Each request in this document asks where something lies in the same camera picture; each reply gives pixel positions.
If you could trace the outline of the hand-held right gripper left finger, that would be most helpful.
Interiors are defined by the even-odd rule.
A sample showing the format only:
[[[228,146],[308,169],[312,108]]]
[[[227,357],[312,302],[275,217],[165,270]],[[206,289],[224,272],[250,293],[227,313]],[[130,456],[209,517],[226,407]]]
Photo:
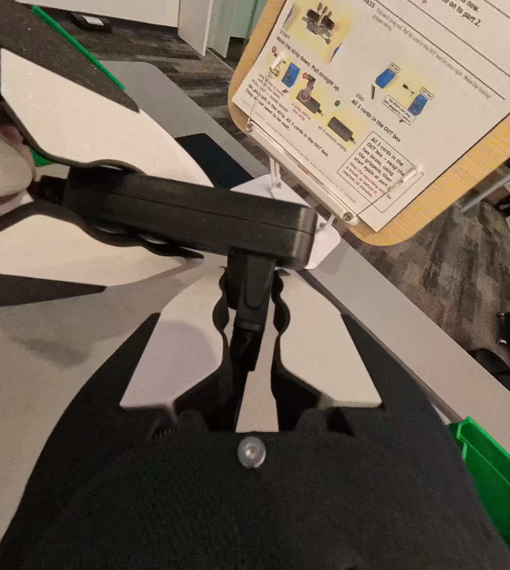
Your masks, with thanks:
[[[219,410],[232,392],[224,329],[229,312],[223,267],[183,289],[161,311],[121,399],[123,409]]]

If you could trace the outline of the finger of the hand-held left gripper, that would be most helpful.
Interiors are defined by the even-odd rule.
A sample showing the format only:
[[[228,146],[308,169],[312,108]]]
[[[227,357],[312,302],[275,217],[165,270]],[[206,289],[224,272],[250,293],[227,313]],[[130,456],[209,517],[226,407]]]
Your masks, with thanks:
[[[18,207],[0,216],[0,275],[116,287],[157,276],[172,277],[217,264],[161,256],[152,244],[90,233],[82,219],[61,207]]]
[[[143,110],[131,110],[2,48],[0,92],[38,153],[69,166],[107,165],[213,187],[175,139]]]

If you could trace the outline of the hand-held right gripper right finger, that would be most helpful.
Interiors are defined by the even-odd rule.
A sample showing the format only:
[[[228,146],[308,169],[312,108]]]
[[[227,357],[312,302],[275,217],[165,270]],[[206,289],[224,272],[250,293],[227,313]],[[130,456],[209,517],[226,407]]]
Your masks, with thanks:
[[[378,408],[381,397],[337,307],[285,270],[276,274],[272,299],[278,409]]]

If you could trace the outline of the black power plug with cord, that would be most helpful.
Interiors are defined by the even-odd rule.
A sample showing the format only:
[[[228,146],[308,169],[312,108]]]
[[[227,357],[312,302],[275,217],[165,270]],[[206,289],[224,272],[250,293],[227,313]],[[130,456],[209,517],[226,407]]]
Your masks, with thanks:
[[[233,248],[225,269],[228,307],[235,310],[230,360],[232,392],[224,407],[224,426],[235,431],[248,374],[255,370],[264,336],[276,260]]]

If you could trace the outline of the black power strip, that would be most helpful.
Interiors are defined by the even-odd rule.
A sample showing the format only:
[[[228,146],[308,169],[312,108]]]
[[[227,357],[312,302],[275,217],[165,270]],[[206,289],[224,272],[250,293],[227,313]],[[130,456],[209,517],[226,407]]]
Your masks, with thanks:
[[[241,254],[299,270],[310,260],[317,213],[308,206],[112,167],[42,175],[33,196],[95,226],[124,229],[170,245]]]

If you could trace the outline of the green plastic bin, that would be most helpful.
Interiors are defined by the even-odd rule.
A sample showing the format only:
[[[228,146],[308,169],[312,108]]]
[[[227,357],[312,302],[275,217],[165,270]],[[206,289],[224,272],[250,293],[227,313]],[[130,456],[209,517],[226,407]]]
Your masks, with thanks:
[[[87,50],[76,38],[73,37],[73,35],[66,31],[65,28],[63,28],[61,24],[54,20],[48,13],[35,5],[32,5],[31,12],[37,18],[41,19],[46,25],[51,27],[60,36],[65,38],[66,41],[76,49],[76,51],[81,53],[88,61],[93,64],[95,68],[100,70],[102,74],[106,75],[110,81],[125,91],[125,86],[99,60],[97,60],[97,58],[89,50]]]
[[[510,454],[471,417],[448,429],[489,519],[510,550]]]

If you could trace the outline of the white cabinet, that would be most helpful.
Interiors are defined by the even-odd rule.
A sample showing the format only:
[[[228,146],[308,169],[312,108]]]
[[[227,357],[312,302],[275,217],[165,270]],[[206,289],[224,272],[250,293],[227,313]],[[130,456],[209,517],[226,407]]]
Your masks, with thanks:
[[[213,1],[20,1],[66,12],[176,28],[199,54],[207,49]]]

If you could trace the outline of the wooden board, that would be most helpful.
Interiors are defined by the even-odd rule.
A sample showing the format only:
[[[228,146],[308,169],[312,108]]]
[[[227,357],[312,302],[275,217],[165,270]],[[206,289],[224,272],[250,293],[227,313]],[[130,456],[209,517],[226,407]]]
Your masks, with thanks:
[[[262,51],[284,4],[285,1],[267,1],[264,5],[230,81],[228,91],[230,116],[243,133],[288,173],[288,182],[293,180],[299,183],[320,205],[333,213],[336,218],[342,219],[341,207],[327,196],[326,191],[309,176],[308,171],[300,168],[292,156],[280,146],[269,146],[269,143],[261,137],[259,130],[250,127],[251,119],[248,118],[248,114],[232,101]],[[510,158],[510,113],[379,232],[374,232],[364,222],[353,224],[344,221],[343,226],[370,245],[397,245],[412,238],[508,158]]]

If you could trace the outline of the printed instruction sheet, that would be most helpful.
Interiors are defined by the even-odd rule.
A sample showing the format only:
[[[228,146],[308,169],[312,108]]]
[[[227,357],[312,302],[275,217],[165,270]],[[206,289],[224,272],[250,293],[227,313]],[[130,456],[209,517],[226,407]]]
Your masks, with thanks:
[[[253,139],[373,232],[510,113],[510,1],[285,1],[256,55]]]

